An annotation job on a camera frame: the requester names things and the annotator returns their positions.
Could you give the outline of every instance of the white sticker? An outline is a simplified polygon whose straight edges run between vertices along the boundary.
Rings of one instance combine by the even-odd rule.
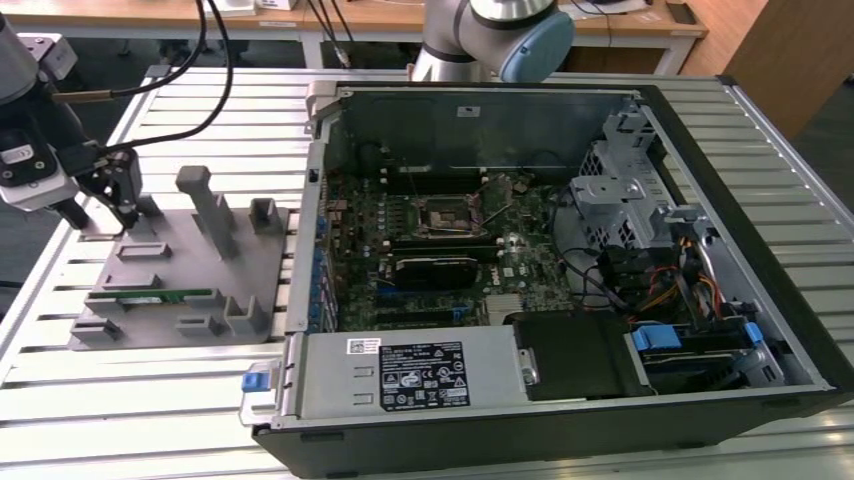
[[[445,390],[439,390],[440,397],[464,397],[467,394],[468,389],[465,388],[448,388]]]
[[[456,107],[457,118],[477,118],[480,116],[480,107]]]
[[[276,28],[293,28],[296,27],[296,23],[293,22],[257,22],[261,27],[276,27]]]
[[[376,355],[381,343],[379,338],[348,338],[347,355]]]
[[[163,303],[163,299],[159,297],[129,297],[129,298],[117,298],[118,303],[122,305],[149,305],[152,303]]]
[[[34,156],[36,152],[32,150],[32,145],[21,145],[20,147],[14,147],[0,152],[0,159],[2,159],[2,163],[6,165],[25,162]]]

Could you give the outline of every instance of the motherboard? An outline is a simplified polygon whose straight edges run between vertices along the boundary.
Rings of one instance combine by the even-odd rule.
[[[524,172],[329,176],[336,329],[489,325],[570,310],[549,234],[557,189]]]

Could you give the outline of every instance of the white table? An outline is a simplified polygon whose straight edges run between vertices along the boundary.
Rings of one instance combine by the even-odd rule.
[[[112,137],[185,128],[208,113],[221,69],[193,69],[137,97]],[[216,122],[191,140],[139,149],[144,190],[161,208],[187,207],[175,174],[213,172],[231,206],[255,196],[299,208],[308,137],[305,85],[315,79],[403,80],[397,71],[243,70]],[[736,88],[708,78],[559,75],[563,83],[655,83],[771,245],[848,359],[854,359],[854,222],[835,196]],[[675,182],[695,198],[684,177]],[[288,227],[293,251],[296,215]],[[275,358],[283,335],[263,345],[72,352],[68,330],[112,242],[80,242],[62,223],[0,324],[0,475],[4,480],[293,477],[241,427],[240,377]],[[277,305],[288,304],[291,260],[283,260]],[[715,447],[642,452],[393,476],[395,479],[517,480],[854,478],[854,411],[771,423]]]

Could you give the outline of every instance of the table leg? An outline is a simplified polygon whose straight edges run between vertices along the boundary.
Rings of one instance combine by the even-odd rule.
[[[303,44],[305,68],[312,70],[321,70],[324,68],[323,51],[320,50],[320,44],[323,43],[323,33],[301,32],[299,35],[299,41]]]
[[[670,47],[662,55],[662,60],[655,67],[655,75],[678,75],[682,70],[684,60],[691,53],[691,47],[696,38],[694,37],[674,37],[671,38]]]

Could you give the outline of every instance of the blue tab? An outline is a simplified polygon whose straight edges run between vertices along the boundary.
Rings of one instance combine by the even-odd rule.
[[[659,348],[680,348],[676,330],[670,325],[644,325],[631,334],[638,351]]]
[[[631,339],[635,341],[635,348],[639,352],[650,349],[650,342],[646,341],[646,336],[640,330],[631,332]]]
[[[747,322],[744,324],[744,332],[747,332],[747,336],[750,337],[750,341],[754,345],[759,345],[762,340],[764,340],[764,336],[762,335],[762,330],[759,330],[759,325],[754,322]]]
[[[269,390],[269,373],[248,372],[243,374],[243,393],[265,392]]]

